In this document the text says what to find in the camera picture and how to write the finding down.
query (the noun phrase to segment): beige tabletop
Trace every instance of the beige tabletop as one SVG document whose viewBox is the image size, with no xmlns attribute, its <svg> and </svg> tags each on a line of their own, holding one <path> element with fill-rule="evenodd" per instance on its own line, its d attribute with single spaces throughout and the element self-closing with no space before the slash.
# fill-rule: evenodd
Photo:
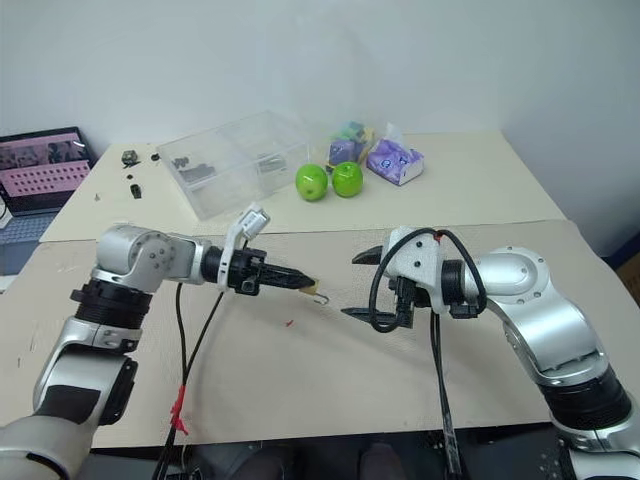
<svg viewBox="0 0 640 480">
<path fill-rule="evenodd" d="M 589 317 L 625 387 L 640 398 L 638 307 L 572 223 L 454 231 L 473 255 L 521 245 L 544 256 L 557 288 Z M 190 435 L 179 436 L 179 442 L 441 428 L 427 311 L 417 311 L 413 330 L 386 335 L 340 313 L 343 307 L 365 305 L 373 276 L 372 267 L 350 265 L 351 257 L 379 244 L 386 233 L 267 234 L 256 239 L 253 245 L 266 250 L 270 262 L 319 278 L 331 302 L 321 306 L 307 295 L 268 287 L 258 297 L 229 294 L 194 366 L 184 407 Z M 218 243 L 221 237 L 212 240 Z M 0 296 L 0 364 L 6 387 L 0 393 L 0 424 L 31 413 L 34 382 L 65 318 L 77 306 L 69 294 L 88 280 L 94 259 L 94 241 L 43 244 Z M 133 354 L 140 368 L 127 412 L 117 424 L 98 430 L 95 446 L 164 441 L 179 384 L 174 291 L 175 284 L 165 282 L 155 295 Z M 215 295 L 211 285 L 185 288 L 189 348 Z M 391 308 L 389 292 L 380 295 L 380 308 Z M 443 344 L 457 426 L 548 419 L 540 393 L 492 313 L 466 321 L 443 317 Z"/>
<path fill-rule="evenodd" d="M 272 217 L 265 232 L 565 218 L 499 132 L 407 135 L 406 140 L 425 155 L 420 177 L 397 187 L 365 169 L 360 195 L 345 199 L 329 192 L 316 203 L 301 200 L 290 185 L 261 200 Z M 123 169 L 120 157 L 127 149 L 135 149 L 142 162 Z M 122 222 L 186 235 L 224 234 L 238 212 L 198 221 L 166 167 L 150 160 L 154 151 L 149 144 L 112 145 L 41 241 L 93 240 Z M 131 183 L 142 189 L 141 199 L 132 197 Z"/>
</svg>

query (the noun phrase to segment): robotic arm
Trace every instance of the robotic arm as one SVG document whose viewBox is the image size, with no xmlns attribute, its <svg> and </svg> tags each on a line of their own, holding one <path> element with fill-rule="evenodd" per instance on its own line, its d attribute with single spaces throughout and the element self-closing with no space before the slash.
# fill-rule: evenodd
<svg viewBox="0 0 640 480">
<path fill-rule="evenodd" d="M 394 230 L 383 247 L 353 263 L 379 264 L 413 229 Z M 640 414 L 609 364 L 598 336 L 573 303 L 553 286 L 544 258 L 505 247 L 475 261 L 487 307 L 503 321 L 507 341 L 551 411 L 577 479 L 640 479 Z M 378 312 L 384 325 L 411 328 L 414 308 L 449 310 L 453 318 L 477 316 L 479 290 L 462 260 L 443 259 L 431 234 L 416 236 L 389 261 L 384 275 L 396 294 L 396 312 Z M 367 309 L 343 310 L 369 321 Z"/>
<path fill-rule="evenodd" d="M 62 329 L 33 394 L 34 413 L 0 429 L 0 477 L 73 478 L 96 429 L 117 422 L 133 389 L 136 350 L 152 294 L 164 280 L 258 295 L 260 285 L 287 289 L 315 281 L 265 263 L 266 252 L 239 249 L 269 222 L 252 205 L 221 250 L 207 240 L 118 225 L 100 239 L 90 281 L 71 298 L 76 314 Z"/>
</svg>

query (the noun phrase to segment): clear plastic box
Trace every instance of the clear plastic box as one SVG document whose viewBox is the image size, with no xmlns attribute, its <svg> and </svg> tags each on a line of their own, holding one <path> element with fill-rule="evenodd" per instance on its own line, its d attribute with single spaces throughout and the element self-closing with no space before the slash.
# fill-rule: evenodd
<svg viewBox="0 0 640 480">
<path fill-rule="evenodd" d="M 158 153 L 201 220 L 270 195 L 309 162 L 301 129 L 268 111 L 166 143 Z"/>
</svg>

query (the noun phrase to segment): laptop screen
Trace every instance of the laptop screen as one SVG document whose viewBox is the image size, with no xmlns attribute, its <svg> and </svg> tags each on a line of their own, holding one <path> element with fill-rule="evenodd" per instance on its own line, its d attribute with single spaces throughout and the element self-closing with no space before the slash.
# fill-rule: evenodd
<svg viewBox="0 0 640 480">
<path fill-rule="evenodd" d="M 55 212 L 94 163 L 75 127 L 0 137 L 0 196 L 14 216 Z"/>
</svg>

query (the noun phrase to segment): laptop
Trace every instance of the laptop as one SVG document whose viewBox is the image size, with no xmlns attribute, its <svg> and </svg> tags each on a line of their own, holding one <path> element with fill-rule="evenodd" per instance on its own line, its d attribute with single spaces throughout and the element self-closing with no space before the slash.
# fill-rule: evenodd
<svg viewBox="0 0 640 480">
<path fill-rule="evenodd" d="M 0 275 L 15 275 L 95 164 L 77 127 L 0 137 Z"/>
</svg>

